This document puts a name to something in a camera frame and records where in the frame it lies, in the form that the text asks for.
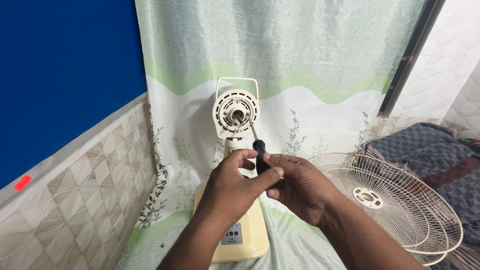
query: screwdriver shaft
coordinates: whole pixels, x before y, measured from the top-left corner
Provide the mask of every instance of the screwdriver shaft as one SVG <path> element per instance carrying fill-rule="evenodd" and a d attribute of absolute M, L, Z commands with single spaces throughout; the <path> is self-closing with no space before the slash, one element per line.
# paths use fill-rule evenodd
<path fill-rule="evenodd" d="M 247 117 L 248 117 L 248 121 L 250 122 L 250 127 L 252 127 L 253 136 L 255 137 L 255 141 L 256 141 L 258 140 L 257 133 L 255 132 L 255 128 L 253 127 L 253 123 L 252 123 L 252 120 L 250 119 L 250 115 L 247 114 Z"/>

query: green wavy stripe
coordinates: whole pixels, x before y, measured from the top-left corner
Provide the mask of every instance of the green wavy stripe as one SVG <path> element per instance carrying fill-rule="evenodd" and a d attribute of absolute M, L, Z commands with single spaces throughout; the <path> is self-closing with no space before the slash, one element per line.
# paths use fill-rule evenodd
<path fill-rule="evenodd" d="M 144 56 L 144 64 L 147 75 L 159 81 L 178 96 L 190 92 L 193 88 L 204 82 L 216 80 L 218 77 L 243 77 L 243 75 L 229 63 L 222 61 L 204 63 L 181 78 L 172 77 L 147 56 Z M 322 102 L 326 104 L 338 104 L 363 91 L 373 90 L 384 92 L 385 87 L 388 89 L 388 86 L 385 86 L 387 80 L 387 75 L 370 75 L 345 88 L 332 90 L 325 86 L 312 72 L 298 69 L 283 75 L 272 83 L 259 85 L 259 95 L 260 99 L 267 99 L 290 87 L 304 86 L 310 89 Z M 253 93 L 253 84 L 251 82 L 239 80 L 230 82 L 235 83 L 235 86 Z"/>

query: wall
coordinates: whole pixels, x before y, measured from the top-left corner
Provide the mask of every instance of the wall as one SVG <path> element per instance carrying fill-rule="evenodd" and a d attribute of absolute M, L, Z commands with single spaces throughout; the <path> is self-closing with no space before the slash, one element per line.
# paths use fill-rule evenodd
<path fill-rule="evenodd" d="M 150 125 L 142 94 L 31 169 L 0 204 L 0 269 L 113 269 L 156 180 Z"/>
<path fill-rule="evenodd" d="M 480 139 L 480 63 L 458 93 L 442 125 L 455 128 L 457 138 Z"/>
<path fill-rule="evenodd" d="M 0 25 L 3 188 L 146 86 L 133 0 L 3 1 Z"/>
<path fill-rule="evenodd" d="M 480 60 L 480 0 L 446 0 L 391 116 L 442 119 Z"/>

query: hand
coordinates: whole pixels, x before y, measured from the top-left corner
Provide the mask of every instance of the hand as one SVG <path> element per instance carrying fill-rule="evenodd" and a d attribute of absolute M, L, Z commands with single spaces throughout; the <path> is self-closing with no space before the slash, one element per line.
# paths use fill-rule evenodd
<path fill-rule="evenodd" d="M 326 205 L 332 198 L 344 197 L 315 166 L 302 158 L 268 153 L 264 160 L 270 167 L 280 167 L 285 178 L 267 196 L 284 204 L 308 224 L 318 227 Z"/>
<path fill-rule="evenodd" d="M 255 164 L 247 159 L 256 156 L 254 150 L 238 149 L 223 159 L 212 171 L 193 218 L 207 219 L 226 231 L 245 215 L 253 201 L 284 174 L 282 168 L 272 166 L 255 178 L 241 175 L 238 168 L 253 170 Z"/>

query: finger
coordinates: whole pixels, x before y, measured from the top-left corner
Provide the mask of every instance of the finger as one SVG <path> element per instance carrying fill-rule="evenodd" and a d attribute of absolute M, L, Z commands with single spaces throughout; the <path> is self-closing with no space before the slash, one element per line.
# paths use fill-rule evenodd
<path fill-rule="evenodd" d="M 250 186 L 252 187 L 252 192 L 256 196 L 260 195 L 264 190 L 267 190 L 269 187 L 276 184 L 283 177 L 284 171 L 280 167 L 272 167 L 259 176 L 250 179 Z"/>
<path fill-rule="evenodd" d="M 282 204 L 285 204 L 285 190 L 281 188 L 273 188 L 267 190 L 267 197 L 270 199 L 277 200 Z"/>
<path fill-rule="evenodd" d="M 255 163 L 251 162 L 250 160 L 244 160 L 241 167 L 247 170 L 253 170 L 255 169 Z"/>
<path fill-rule="evenodd" d="M 285 175 L 290 178 L 297 178 L 297 176 L 301 173 L 302 167 L 296 163 L 290 162 L 290 156 L 287 155 L 270 155 L 269 153 L 265 153 L 263 158 L 265 163 L 267 163 L 270 167 L 280 167 L 285 171 Z"/>
<path fill-rule="evenodd" d="M 256 158 L 257 155 L 257 151 L 252 149 L 237 149 L 224 158 L 222 162 L 229 167 L 241 168 L 243 160 Z"/>
<path fill-rule="evenodd" d="M 294 157 L 294 156 L 289 156 L 289 155 L 283 155 L 283 154 L 272 154 L 272 156 L 286 159 L 289 162 L 292 162 L 292 163 L 295 163 L 295 164 L 298 164 L 298 165 L 301 165 L 301 166 L 305 166 L 310 170 L 314 170 L 314 169 L 317 170 L 317 168 L 313 164 L 311 164 L 310 161 L 308 161 L 306 159 L 302 159 L 302 158 Z"/>

